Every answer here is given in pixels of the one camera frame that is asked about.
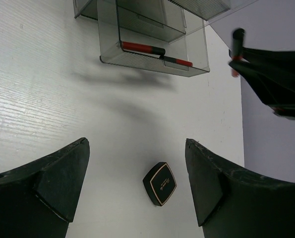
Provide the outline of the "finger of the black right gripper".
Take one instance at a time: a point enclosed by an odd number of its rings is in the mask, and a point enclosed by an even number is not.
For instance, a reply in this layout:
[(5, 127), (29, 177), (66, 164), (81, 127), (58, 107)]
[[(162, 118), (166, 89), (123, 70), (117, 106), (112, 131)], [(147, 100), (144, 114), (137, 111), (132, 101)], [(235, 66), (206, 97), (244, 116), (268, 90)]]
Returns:
[(295, 51), (243, 48), (229, 66), (242, 76), (273, 114), (295, 120)]

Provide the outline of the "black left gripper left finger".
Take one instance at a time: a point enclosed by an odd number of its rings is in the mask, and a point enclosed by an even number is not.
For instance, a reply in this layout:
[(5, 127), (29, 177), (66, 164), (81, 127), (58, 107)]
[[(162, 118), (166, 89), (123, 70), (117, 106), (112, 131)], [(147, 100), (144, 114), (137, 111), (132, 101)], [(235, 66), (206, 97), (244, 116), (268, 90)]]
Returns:
[(65, 237), (89, 158), (89, 141), (83, 137), (0, 173), (0, 238)]

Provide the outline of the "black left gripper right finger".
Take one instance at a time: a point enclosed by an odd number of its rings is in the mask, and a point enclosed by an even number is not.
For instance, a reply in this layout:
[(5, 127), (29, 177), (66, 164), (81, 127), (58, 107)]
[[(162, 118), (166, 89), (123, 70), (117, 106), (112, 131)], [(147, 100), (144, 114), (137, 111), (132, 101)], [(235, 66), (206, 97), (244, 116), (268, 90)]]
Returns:
[(196, 218), (207, 238), (295, 238), (295, 183), (239, 166), (187, 139)]

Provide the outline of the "red black lipstick pen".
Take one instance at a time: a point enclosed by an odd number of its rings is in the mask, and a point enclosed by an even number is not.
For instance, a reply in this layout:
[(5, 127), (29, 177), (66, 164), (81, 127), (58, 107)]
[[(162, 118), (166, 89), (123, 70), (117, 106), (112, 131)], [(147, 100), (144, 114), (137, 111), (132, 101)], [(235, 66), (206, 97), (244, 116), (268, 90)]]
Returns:
[(243, 59), (244, 39), (245, 39), (244, 29), (236, 28), (232, 32), (232, 47), (230, 51), (230, 55), (231, 55), (230, 63), (244, 62), (244, 59)]
[(121, 47), (124, 50), (139, 52), (139, 53), (147, 53), (152, 55), (163, 56), (166, 54), (166, 50), (164, 48), (159, 48), (151, 45), (144, 45), (132, 42), (122, 41)]

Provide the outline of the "black square compact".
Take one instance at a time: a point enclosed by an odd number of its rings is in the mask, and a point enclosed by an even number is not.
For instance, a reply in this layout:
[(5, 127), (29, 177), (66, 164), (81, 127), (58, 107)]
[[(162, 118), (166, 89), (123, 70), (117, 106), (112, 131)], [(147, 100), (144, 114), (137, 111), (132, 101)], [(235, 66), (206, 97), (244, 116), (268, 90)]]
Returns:
[(168, 201), (177, 187), (173, 172), (166, 162), (157, 163), (142, 181), (150, 200), (159, 207)]

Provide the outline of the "clear acrylic drawer organizer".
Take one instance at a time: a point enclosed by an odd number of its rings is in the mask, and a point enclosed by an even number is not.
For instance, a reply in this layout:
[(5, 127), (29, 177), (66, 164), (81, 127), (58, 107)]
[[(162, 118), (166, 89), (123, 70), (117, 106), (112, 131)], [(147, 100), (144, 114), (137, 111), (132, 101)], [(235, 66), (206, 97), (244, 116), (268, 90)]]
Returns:
[[(205, 27), (248, 0), (76, 0), (75, 17), (98, 22), (105, 64), (192, 77), (210, 71)], [(164, 48), (163, 56), (124, 50), (122, 41)]]

